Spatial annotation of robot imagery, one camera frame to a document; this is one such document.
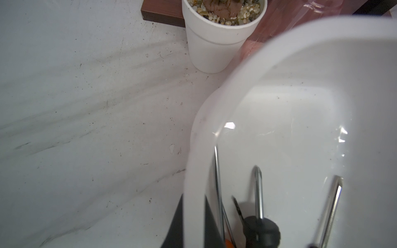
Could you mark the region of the white plastic storage box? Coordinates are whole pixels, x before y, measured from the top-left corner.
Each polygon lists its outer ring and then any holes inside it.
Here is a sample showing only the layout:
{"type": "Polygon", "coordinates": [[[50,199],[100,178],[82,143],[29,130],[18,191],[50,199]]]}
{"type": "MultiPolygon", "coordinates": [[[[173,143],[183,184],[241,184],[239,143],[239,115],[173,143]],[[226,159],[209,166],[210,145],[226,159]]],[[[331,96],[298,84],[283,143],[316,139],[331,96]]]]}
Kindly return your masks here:
{"type": "Polygon", "coordinates": [[[255,213],[253,169],[262,171],[264,215],[283,248],[321,236],[334,176],[343,178],[328,246],[397,245],[397,22],[382,17],[312,21],[268,42],[199,110],[187,163],[185,221],[216,204],[219,149],[224,205],[245,245],[232,196],[255,213]]]}

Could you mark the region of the black handle long screwdriver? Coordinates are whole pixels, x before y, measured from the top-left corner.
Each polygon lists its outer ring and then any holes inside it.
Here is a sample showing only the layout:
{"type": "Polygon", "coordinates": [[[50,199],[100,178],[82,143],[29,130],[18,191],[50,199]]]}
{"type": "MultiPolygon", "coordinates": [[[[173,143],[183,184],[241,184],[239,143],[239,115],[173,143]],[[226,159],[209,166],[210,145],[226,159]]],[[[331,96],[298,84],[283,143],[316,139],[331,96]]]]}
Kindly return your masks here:
{"type": "Polygon", "coordinates": [[[308,248],[326,248],[330,240],[332,227],[334,224],[338,203],[342,193],[343,178],[341,176],[334,176],[333,183],[331,185],[330,193],[328,196],[328,202],[325,209],[324,223],[320,229],[321,236],[318,243],[311,243],[308,248]]]}

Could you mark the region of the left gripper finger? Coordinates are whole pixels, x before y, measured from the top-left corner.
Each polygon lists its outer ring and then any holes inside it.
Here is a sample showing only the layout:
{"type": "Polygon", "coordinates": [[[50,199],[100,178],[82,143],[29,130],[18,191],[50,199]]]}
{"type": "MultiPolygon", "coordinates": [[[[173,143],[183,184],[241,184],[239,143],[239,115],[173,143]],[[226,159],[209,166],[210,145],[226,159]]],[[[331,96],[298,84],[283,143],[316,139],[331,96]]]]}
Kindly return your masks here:
{"type": "Polygon", "coordinates": [[[201,228],[192,233],[192,226],[196,223],[191,218],[185,221],[184,196],[179,199],[178,206],[172,219],[168,233],[161,245],[162,248],[225,248],[225,241],[221,238],[215,217],[208,200],[203,205],[201,228]]]}

